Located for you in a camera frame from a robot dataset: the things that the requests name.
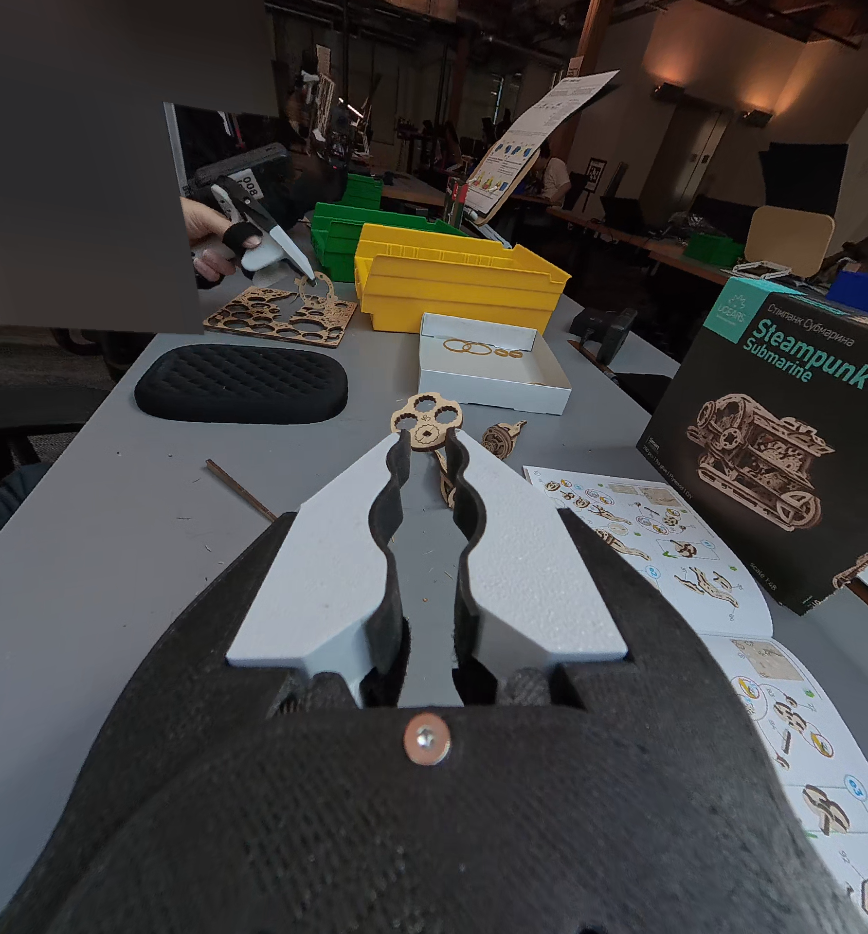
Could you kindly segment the black desk device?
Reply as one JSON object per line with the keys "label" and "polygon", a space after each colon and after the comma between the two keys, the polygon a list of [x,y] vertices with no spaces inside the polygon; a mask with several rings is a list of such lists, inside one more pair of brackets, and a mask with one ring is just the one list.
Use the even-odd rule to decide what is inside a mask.
{"label": "black desk device", "polygon": [[568,333],[578,339],[576,346],[583,356],[607,367],[626,343],[637,316],[633,308],[616,313],[586,307],[573,319]]}

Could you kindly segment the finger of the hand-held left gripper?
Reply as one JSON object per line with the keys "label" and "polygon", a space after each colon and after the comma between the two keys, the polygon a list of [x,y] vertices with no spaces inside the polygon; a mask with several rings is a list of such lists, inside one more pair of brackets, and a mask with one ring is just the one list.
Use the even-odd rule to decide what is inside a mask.
{"label": "finger of the hand-held left gripper", "polygon": [[290,241],[284,231],[265,233],[259,247],[244,251],[240,267],[253,286],[270,287],[288,272]]}
{"label": "finger of the hand-held left gripper", "polygon": [[245,221],[258,229],[258,244],[243,249],[241,268],[253,285],[274,285],[293,267],[304,276],[306,284],[314,284],[311,263],[290,235],[254,199],[241,199],[237,210]]}

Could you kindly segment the black model kit box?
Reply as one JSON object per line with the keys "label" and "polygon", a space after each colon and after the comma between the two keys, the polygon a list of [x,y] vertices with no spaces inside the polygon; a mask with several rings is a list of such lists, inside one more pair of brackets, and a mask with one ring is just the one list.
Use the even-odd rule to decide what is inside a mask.
{"label": "black model kit box", "polygon": [[868,316],[729,279],[637,448],[807,613],[868,567]]}

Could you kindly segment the wooden clipboard instruction sheet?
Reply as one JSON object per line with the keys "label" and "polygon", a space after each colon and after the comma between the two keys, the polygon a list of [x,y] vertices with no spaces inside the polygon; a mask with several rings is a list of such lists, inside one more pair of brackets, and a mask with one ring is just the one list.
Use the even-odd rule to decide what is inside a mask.
{"label": "wooden clipboard instruction sheet", "polygon": [[470,173],[465,201],[470,221],[487,224],[540,156],[540,146],[571,116],[579,113],[618,74],[568,76],[537,101],[492,144]]}

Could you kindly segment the thin wooden stick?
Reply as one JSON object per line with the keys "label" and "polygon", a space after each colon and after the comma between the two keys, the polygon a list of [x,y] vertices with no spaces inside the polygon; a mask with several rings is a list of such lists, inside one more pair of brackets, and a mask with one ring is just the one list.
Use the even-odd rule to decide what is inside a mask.
{"label": "thin wooden stick", "polygon": [[237,495],[241,500],[243,500],[247,505],[255,510],[258,515],[264,518],[264,520],[267,520],[270,523],[277,520],[277,515],[266,508],[263,503],[261,503],[255,496],[247,491],[241,484],[239,484],[238,481],[236,481],[214,461],[210,459],[205,461],[205,468],[221,485],[225,486],[232,493]]}

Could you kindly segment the round wooden model part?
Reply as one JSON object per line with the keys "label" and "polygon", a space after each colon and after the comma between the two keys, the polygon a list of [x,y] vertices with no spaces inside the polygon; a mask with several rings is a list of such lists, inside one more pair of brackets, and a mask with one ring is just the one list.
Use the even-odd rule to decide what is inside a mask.
{"label": "round wooden model part", "polygon": [[450,429],[460,429],[463,412],[459,403],[445,399],[437,391],[410,397],[393,413],[393,433],[407,431],[412,451],[430,453],[444,447]]}

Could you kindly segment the laser-cut plywood sheet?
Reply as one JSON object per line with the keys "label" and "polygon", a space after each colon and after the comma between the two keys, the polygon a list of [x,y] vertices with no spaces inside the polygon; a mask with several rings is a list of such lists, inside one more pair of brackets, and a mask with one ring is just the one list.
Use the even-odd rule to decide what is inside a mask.
{"label": "laser-cut plywood sheet", "polygon": [[260,339],[337,347],[358,303],[337,297],[334,284],[317,272],[313,283],[295,279],[295,289],[249,287],[203,322],[206,331]]}

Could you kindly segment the light wooden board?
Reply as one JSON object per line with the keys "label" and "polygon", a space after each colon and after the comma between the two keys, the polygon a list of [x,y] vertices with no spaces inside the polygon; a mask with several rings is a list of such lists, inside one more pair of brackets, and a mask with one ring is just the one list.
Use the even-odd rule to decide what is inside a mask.
{"label": "light wooden board", "polygon": [[771,205],[755,210],[744,259],[777,263],[802,278],[817,274],[836,228],[832,216]]}

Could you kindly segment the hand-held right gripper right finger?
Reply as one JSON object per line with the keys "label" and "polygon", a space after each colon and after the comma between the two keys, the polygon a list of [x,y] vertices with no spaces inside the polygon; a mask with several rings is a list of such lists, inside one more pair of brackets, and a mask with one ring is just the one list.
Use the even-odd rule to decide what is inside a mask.
{"label": "hand-held right gripper right finger", "polygon": [[454,605],[458,665],[622,660],[627,644],[552,501],[462,430],[445,444],[452,517],[467,538]]}

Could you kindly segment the yellow plastic bin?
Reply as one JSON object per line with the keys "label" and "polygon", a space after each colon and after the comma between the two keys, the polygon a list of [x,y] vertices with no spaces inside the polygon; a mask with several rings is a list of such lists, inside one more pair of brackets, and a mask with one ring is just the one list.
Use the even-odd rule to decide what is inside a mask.
{"label": "yellow plastic bin", "polygon": [[354,259],[355,278],[366,279],[378,256],[509,270],[516,266],[513,251],[495,241],[365,223]]}
{"label": "yellow plastic bin", "polygon": [[512,255],[498,265],[358,255],[361,311],[378,332],[419,333],[429,313],[543,333],[570,274],[525,249]]}

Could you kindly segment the black wrist rest pad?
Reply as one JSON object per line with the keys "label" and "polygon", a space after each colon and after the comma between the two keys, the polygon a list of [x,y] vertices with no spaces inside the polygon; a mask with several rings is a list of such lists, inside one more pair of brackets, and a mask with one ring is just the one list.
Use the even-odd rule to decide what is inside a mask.
{"label": "black wrist rest pad", "polygon": [[188,344],[146,370],[134,400],[145,414],[174,421],[313,424],[344,411],[348,380],[333,357],[313,351]]}

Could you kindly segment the black board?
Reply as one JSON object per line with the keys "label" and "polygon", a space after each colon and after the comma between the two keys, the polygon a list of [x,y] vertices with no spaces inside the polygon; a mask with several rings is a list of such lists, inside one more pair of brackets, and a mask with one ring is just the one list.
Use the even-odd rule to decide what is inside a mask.
{"label": "black board", "polygon": [[834,217],[849,146],[771,142],[758,153],[765,204]]}

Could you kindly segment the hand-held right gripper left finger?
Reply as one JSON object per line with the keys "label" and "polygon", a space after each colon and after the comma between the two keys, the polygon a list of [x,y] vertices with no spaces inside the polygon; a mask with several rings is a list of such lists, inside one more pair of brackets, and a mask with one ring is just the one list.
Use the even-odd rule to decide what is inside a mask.
{"label": "hand-held right gripper left finger", "polygon": [[411,454],[408,432],[392,433],[300,507],[227,651],[231,666],[336,673],[368,703],[362,683],[392,671],[403,642],[389,545]]}

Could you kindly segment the person's left hand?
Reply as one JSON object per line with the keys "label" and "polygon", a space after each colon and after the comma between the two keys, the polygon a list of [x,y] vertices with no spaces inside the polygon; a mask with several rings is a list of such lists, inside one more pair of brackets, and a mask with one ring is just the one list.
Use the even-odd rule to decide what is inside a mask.
{"label": "person's left hand", "polygon": [[235,256],[224,255],[210,245],[223,247],[222,237],[230,228],[230,222],[216,210],[192,199],[182,196],[180,204],[196,286],[199,290],[215,287],[234,274],[240,263]]}

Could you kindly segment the instruction booklet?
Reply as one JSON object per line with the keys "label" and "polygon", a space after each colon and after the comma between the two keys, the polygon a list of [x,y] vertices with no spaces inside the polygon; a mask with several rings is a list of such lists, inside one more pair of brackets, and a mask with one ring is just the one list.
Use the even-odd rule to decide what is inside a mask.
{"label": "instruction booklet", "polygon": [[665,483],[536,466],[523,473],[619,552],[705,643],[806,836],[868,924],[868,761],[820,684],[774,639],[744,563]]}

